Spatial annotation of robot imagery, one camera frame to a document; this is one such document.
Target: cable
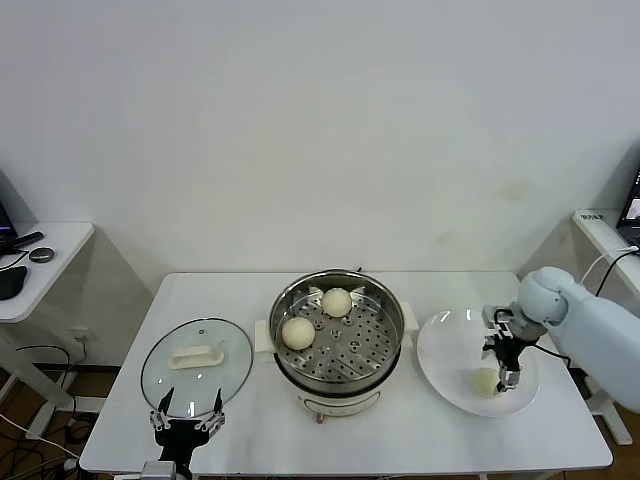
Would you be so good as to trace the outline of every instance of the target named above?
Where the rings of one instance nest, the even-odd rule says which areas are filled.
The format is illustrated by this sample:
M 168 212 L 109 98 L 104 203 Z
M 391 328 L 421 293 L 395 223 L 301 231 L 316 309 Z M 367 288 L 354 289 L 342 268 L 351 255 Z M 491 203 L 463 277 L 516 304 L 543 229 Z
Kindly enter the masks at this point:
M 569 375 L 571 375 L 573 382 L 576 384 L 576 387 L 578 387 L 578 391 L 580 392 L 580 395 L 582 395 L 582 398 L 587 400 L 590 394 L 589 391 L 587 391 L 587 394 L 584 393 L 584 386 L 588 376 L 587 372 L 579 367 L 573 367 L 569 369 Z
M 71 419 L 67 425 L 65 425 L 64 429 L 64 441 L 65 446 L 68 443 L 69 445 L 79 445 L 81 443 L 86 442 L 91 435 L 91 431 L 95 426 L 97 421 L 97 416 L 92 413 L 83 413 L 78 415 L 77 418 Z M 78 435 L 78 432 L 86 430 L 81 435 Z
M 75 477 L 74 480 L 77 480 L 78 477 L 80 476 L 80 469 L 76 468 L 75 470 L 71 470 L 70 472 L 67 472 L 64 477 L 62 477 L 62 480 L 69 478 L 71 475 L 73 475 L 75 473 Z
M 30 475 L 27 475 L 26 477 L 23 477 L 22 480 L 27 480 L 28 478 L 32 478 L 35 477 L 36 475 L 40 475 L 42 480 L 46 480 L 46 475 L 51 473 L 51 472 L 56 472 L 59 471 L 60 469 L 60 465 L 54 465 L 53 467 L 49 467 L 45 470 L 43 470 L 42 472 L 35 472 L 32 473 Z
M 537 348 L 538 350 L 546 353 L 547 355 L 551 355 L 552 357 L 556 357 L 556 358 L 561 358 L 563 360 L 567 361 L 567 368 L 571 367 L 571 357 L 567 357 L 566 355 L 561 355 L 559 353 L 556 352 L 552 352 L 551 350 L 547 350 L 544 347 L 541 347 L 540 345 L 534 345 L 535 348 Z
M 52 458 L 51 460 L 47 460 L 46 462 L 43 462 L 40 465 L 37 465 L 37 466 L 35 466 L 33 468 L 25 470 L 24 472 L 17 473 L 12 477 L 7 477 L 7 478 L 3 477 L 3 480 L 14 480 L 15 478 L 19 478 L 22 475 L 25 475 L 27 473 L 35 472 L 36 470 L 40 469 L 41 467 L 44 467 L 45 465 L 49 465 L 50 463 L 57 462 L 58 460 L 66 460 L 66 459 L 67 459 L 66 455 L 62 455 L 60 457 Z
M 61 351 L 62 353 L 64 353 L 65 357 L 66 357 L 66 367 L 65 367 L 65 370 L 63 372 L 62 379 L 61 379 L 62 383 L 64 383 L 69 371 L 73 368 L 73 366 L 79 364 L 80 362 L 82 362 L 83 360 L 85 360 L 87 358 L 86 340 L 84 338 L 82 338 L 79 341 L 82 343 L 82 354 L 83 355 L 82 355 L 82 358 L 79 359 L 77 362 L 75 362 L 73 365 L 71 365 L 71 356 L 70 356 L 69 352 L 66 349 L 64 349 L 62 347 L 59 347 L 57 345 L 29 345 L 29 346 L 25 346 L 25 347 L 20 347 L 17 350 L 49 348 L 49 349 L 58 350 L 58 351 Z M 43 436 L 44 437 L 48 437 L 48 436 L 54 435 L 57 432 L 60 432 L 60 431 L 64 430 L 65 431 L 65 442 L 64 442 L 64 447 L 65 448 L 64 448 L 64 450 L 69 455 L 75 456 L 73 454 L 73 452 L 70 452 L 69 450 L 66 449 L 67 442 L 70 443 L 70 444 L 76 444 L 76 443 L 82 443 L 83 440 L 86 440 L 89 437 L 89 435 L 90 435 L 90 433 L 91 433 L 91 431 L 93 429 L 93 426 L 95 425 L 95 422 L 96 422 L 97 419 L 95 419 L 93 417 L 90 417 L 88 415 L 84 416 L 84 418 L 81 418 L 79 421 L 83 422 L 83 423 L 86 422 L 86 424 L 80 423 L 79 425 L 76 425 L 74 427 L 74 425 L 76 423 L 74 417 L 76 415 L 77 401 L 76 401 L 75 396 L 71 395 L 71 398 L 73 399 L 73 411 L 71 412 L 70 421 L 67 422 L 65 425 L 63 425 L 62 427 L 60 427 L 60 428 L 58 428 L 56 430 L 53 430 L 51 432 L 48 432 L 48 433 L 44 434 Z M 44 403 L 46 403 L 46 402 L 43 402 L 42 405 L 40 405 L 36 409 L 34 414 L 28 420 L 27 425 L 31 424 L 31 422 L 33 421 L 33 419 L 37 415 L 37 413 L 40 410 L 40 408 L 42 408 Z M 26 431 L 25 429 L 22 429 L 19 425 L 16 425 L 13 422 L 11 422 L 6 417 L 2 416 L 2 418 L 7 420 L 9 423 L 11 423 L 16 428 L 19 428 L 20 430 Z M 7 438 L 7 439 L 9 439 L 11 441 L 15 441 L 16 442 L 16 446 L 14 448 L 12 448 L 11 450 L 9 450 L 9 452 L 7 452 L 4 456 L 2 456 L 0 458 L 0 461 L 1 461 L 2 459 L 6 458 L 8 455 L 12 455 L 12 457 L 11 457 L 11 468 L 10 468 L 9 472 L 5 472 L 5 474 L 3 474 L 2 480 L 7 480 L 7 478 L 8 478 L 7 475 L 12 475 L 11 478 L 15 478 L 17 476 L 25 475 L 27 472 L 21 472 L 21 473 L 16 474 L 16 475 L 13 475 L 13 474 L 15 472 L 16 467 L 20 463 L 22 463 L 24 460 L 26 460 L 32 454 L 36 454 L 36 455 L 40 456 L 41 466 L 46 465 L 48 463 L 51 463 L 51 461 L 47 461 L 47 462 L 44 461 L 44 457 L 43 457 L 42 453 L 38 450 L 39 443 L 37 442 L 37 440 L 26 440 L 27 442 L 34 442 L 35 443 L 35 445 L 31 449 L 28 449 L 28 448 L 22 448 L 20 446 L 20 443 L 25 441 L 23 436 L 20 436 L 18 438 L 13 438 L 11 436 L 3 434 L 2 432 L 0 432 L 0 436 L 3 436 L 3 437 L 5 437 L 5 438 Z M 42 437 L 37 437 L 37 438 L 42 440 L 42 441 L 44 441 L 44 442 L 46 442 L 46 443 L 52 443 L 53 445 L 56 445 L 56 446 L 60 447 L 60 445 L 57 445 L 57 444 L 55 444 L 53 442 L 50 442 L 50 441 L 48 441 L 48 440 L 46 440 L 46 439 L 44 439 Z M 26 452 L 26 453 L 22 457 L 18 458 L 16 456 L 17 452 Z M 51 473 L 52 473 L 51 478 L 54 478 L 54 477 L 57 478 L 58 477 L 58 473 L 59 472 L 51 471 Z M 46 480 L 45 479 L 46 472 L 42 471 L 42 472 L 40 472 L 40 474 L 41 474 L 41 480 Z
M 496 308 L 495 311 L 493 312 L 493 321 L 495 323 L 498 323 L 498 314 L 499 313 L 506 313 L 507 315 L 513 315 L 513 312 L 511 310 L 509 310 L 508 308 Z
M 593 261 L 593 263 L 591 263 L 589 268 L 587 268 L 587 271 L 584 272 L 584 275 L 582 275 L 582 278 L 580 279 L 580 283 L 584 284 L 584 280 L 589 276 L 589 274 L 591 273 L 591 270 L 593 270 L 593 267 L 596 266 L 596 263 L 598 263 L 600 260 L 602 260 L 607 255 L 609 255 L 611 253 L 616 253 L 616 252 L 637 252 L 638 250 L 640 250 L 640 248 L 636 247 L 635 245 L 632 245 L 631 247 L 615 248 L 615 249 L 607 250 L 602 255 L 600 255 L 598 258 L 596 258 Z
M 29 420 L 27 420 L 26 422 L 27 425 L 31 425 L 31 422 L 33 422 L 33 420 L 36 418 L 36 415 L 38 415 L 38 412 L 44 406 L 45 403 L 47 403 L 46 400 L 40 404 L 40 406 L 36 409 L 35 412 L 33 412 L 33 414 L 29 417 Z M 11 440 L 12 442 L 16 442 L 16 444 L 24 440 L 22 436 L 18 438 L 14 438 L 2 432 L 0 432 L 0 437 L 6 438 L 7 440 Z
M 73 364 L 74 367 L 87 359 L 87 338 L 79 337 L 76 340 L 82 344 L 82 358 Z
M 26 250 L 16 250 L 16 252 L 20 252 L 22 255 L 20 255 L 17 260 L 13 261 L 9 265 L 0 267 L 0 271 L 7 270 L 8 268 L 15 266 L 17 263 L 20 263 L 20 261 L 29 254 L 29 252 L 27 252 Z
M 604 284 L 607 282 L 607 278 L 609 278 L 609 274 L 613 270 L 613 267 L 616 266 L 616 263 L 618 263 L 618 261 L 620 261 L 621 259 L 623 259 L 627 255 L 633 255 L 635 253 L 636 253 L 635 250 L 631 251 L 631 252 L 623 253 L 622 255 L 619 255 L 618 257 L 616 257 L 616 259 L 613 262 L 611 262 L 611 265 L 609 265 L 609 268 L 607 269 L 606 273 L 604 274 L 604 277 L 602 277 L 602 280 L 600 281 L 600 286 L 598 287 L 598 290 L 596 290 L 596 293 L 595 293 L 596 297 L 600 295 L 600 292 L 602 292 L 602 287 L 604 287 Z
M 23 432 L 28 433 L 28 434 L 30 434 L 30 435 L 32 435 L 32 436 L 34 436 L 34 437 L 36 437 L 36 438 L 39 438 L 40 440 L 42 440 L 42 441 L 43 441 L 43 442 L 45 442 L 45 443 L 48 443 L 49 445 L 53 445 L 54 447 L 58 447 L 60 450 L 63 450 L 63 451 L 65 451 L 65 452 L 67 452 L 67 453 L 68 453 L 69 455 L 71 455 L 72 457 L 80 458 L 80 457 L 78 457 L 78 455 L 76 455 L 75 453 L 73 453 L 71 450 L 67 450 L 67 449 L 66 449 L 66 448 L 64 448 L 62 445 L 58 445 L 58 444 L 57 444 L 57 443 L 55 443 L 55 442 L 52 442 L 52 441 L 50 441 L 50 440 L 47 440 L 46 438 L 42 438 L 42 437 L 40 437 L 40 436 L 36 435 L 36 434 L 35 434 L 35 433 L 33 433 L 33 432 L 30 432 L 30 431 L 29 431 L 29 430 L 27 430 L 26 428 L 21 427 L 21 426 L 20 426 L 20 425 L 18 425 L 17 423 L 14 423 L 13 421 L 9 420 L 7 417 L 5 417 L 5 416 L 4 416 L 3 414 L 1 414 L 1 413 L 0 413 L 0 418 L 2 418 L 5 422 L 10 423 L 10 424 L 11 424 L 11 425 L 13 425 L 14 427 L 16 427 L 16 428 L 18 428 L 18 429 L 22 430 Z

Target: glass lid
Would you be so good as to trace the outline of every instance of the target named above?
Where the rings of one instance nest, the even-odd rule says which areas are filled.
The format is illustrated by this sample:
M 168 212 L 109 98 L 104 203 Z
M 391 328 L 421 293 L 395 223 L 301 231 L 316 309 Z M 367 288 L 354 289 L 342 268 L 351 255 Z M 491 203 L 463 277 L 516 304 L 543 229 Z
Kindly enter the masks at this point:
M 140 384 L 149 405 L 174 388 L 167 415 L 198 417 L 213 411 L 218 389 L 223 405 L 244 384 L 253 363 L 247 334 L 220 318 L 193 320 L 165 335 L 151 349 Z

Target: floor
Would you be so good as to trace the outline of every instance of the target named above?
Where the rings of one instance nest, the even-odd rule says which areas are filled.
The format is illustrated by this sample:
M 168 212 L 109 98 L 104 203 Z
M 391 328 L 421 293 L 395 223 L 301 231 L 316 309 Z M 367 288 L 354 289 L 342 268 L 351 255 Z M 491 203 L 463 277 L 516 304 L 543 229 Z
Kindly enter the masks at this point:
M 0 370 L 0 385 L 4 384 L 8 375 Z M 81 373 L 71 386 L 70 393 L 75 395 L 87 395 L 87 396 L 101 396 L 106 397 L 109 393 L 111 385 L 115 380 L 116 375 L 112 373 Z M 29 387 L 18 383 L 13 387 L 9 396 L 0 405 L 0 412 L 16 422 L 19 425 L 26 426 L 29 423 L 30 417 L 42 404 L 42 399 L 33 392 Z M 604 427 L 602 422 L 598 420 L 600 429 L 605 436 L 607 443 L 611 447 L 614 454 L 614 463 L 611 467 L 604 470 L 594 471 L 570 471 L 566 472 L 566 475 L 556 475 L 556 480 L 640 480 L 640 415 L 627 412 L 624 409 L 619 408 L 619 411 L 629 428 L 631 435 L 638 440 L 636 445 L 620 447 L 615 445 L 608 430 Z M 50 436 L 47 438 L 56 443 L 65 443 L 65 434 L 63 430 L 59 430 L 64 427 L 71 418 L 70 413 L 56 413 L 52 424 L 49 426 L 48 432 Z M 76 436 L 82 436 L 89 427 L 88 423 L 76 424 L 73 426 L 74 431 L 77 432 Z M 55 460 L 48 464 L 44 468 L 50 468 L 61 463 L 64 460 L 64 454 L 57 448 L 44 444 L 42 442 L 36 444 L 32 441 L 22 440 L 20 447 L 27 451 L 32 448 L 36 448 L 42 454 L 42 458 L 38 453 L 29 453 L 27 451 L 16 452 L 16 460 L 20 460 L 25 456 L 22 461 L 17 463 L 12 470 L 12 449 L 16 446 L 16 442 L 5 438 L 5 436 L 18 438 L 21 432 L 7 424 L 0 419 L 0 480 L 8 480 L 9 478 L 15 478 L 15 480 L 26 479 L 38 479 L 40 480 L 53 480 L 55 472 L 45 472 L 42 476 L 40 469 L 31 470 L 37 467 L 42 461 Z M 82 451 L 83 443 L 77 445 L 67 445 L 68 449 L 75 453 Z M 74 472 L 70 472 L 68 478 L 73 479 Z M 475 479 L 478 477 L 473 476 L 455 476 L 455 477 L 430 477 L 443 478 L 448 480 L 458 479 Z M 491 480 L 508 478 L 508 475 L 490 475 Z

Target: table leg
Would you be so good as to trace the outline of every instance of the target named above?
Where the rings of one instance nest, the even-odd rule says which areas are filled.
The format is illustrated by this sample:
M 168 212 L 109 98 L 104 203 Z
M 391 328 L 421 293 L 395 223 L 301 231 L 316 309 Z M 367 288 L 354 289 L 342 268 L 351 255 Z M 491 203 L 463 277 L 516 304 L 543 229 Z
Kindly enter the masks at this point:
M 38 370 L 23 353 L 17 352 L 2 337 L 0 337 L 0 367 L 15 375 L 56 406 L 63 406 L 73 401 L 56 382 Z
M 592 397 L 587 400 L 591 415 L 601 416 L 604 419 L 618 445 L 631 445 L 633 439 L 622 418 L 620 418 L 616 407 L 613 405 L 613 399 L 591 377 L 587 377 L 586 383 L 592 394 Z
M 67 372 L 66 375 L 63 373 L 62 375 L 60 375 L 60 377 L 58 377 L 58 381 L 56 382 L 56 385 L 58 385 L 60 388 L 62 388 L 62 390 L 66 392 L 67 390 L 69 390 L 69 387 L 71 386 L 73 381 L 76 379 L 76 376 L 77 376 L 77 373 L 75 372 Z M 36 438 L 41 437 L 46 431 L 47 426 L 51 421 L 51 417 L 53 417 L 53 414 L 55 413 L 55 411 L 56 411 L 56 405 L 52 402 L 47 402 L 42 407 L 40 407 L 40 410 L 38 410 L 38 413 L 36 414 L 35 418 L 31 422 L 31 425 L 27 427 L 27 429 L 31 433 L 27 433 L 25 435 L 26 439 L 35 440 Z
M 18 382 L 18 377 L 16 377 L 15 375 L 11 375 L 7 379 L 7 381 L 4 382 L 2 389 L 0 389 L 0 403 L 2 403 L 5 397 L 9 395 L 9 392 L 17 382 Z

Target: stainless steel steamer basket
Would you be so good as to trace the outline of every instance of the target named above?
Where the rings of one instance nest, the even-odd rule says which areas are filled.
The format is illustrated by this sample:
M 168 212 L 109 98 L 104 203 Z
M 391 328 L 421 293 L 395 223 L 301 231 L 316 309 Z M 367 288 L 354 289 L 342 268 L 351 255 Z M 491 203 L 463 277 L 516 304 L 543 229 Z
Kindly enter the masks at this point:
M 322 312 L 322 295 L 331 288 L 351 295 L 345 317 Z M 304 350 L 282 342 L 282 326 L 292 317 L 308 318 L 316 330 Z M 299 278 L 278 296 L 269 316 L 269 335 L 282 372 L 305 390 L 348 397 L 379 385 L 394 369 L 404 334 L 404 316 L 395 296 L 377 280 L 348 270 L 326 270 Z

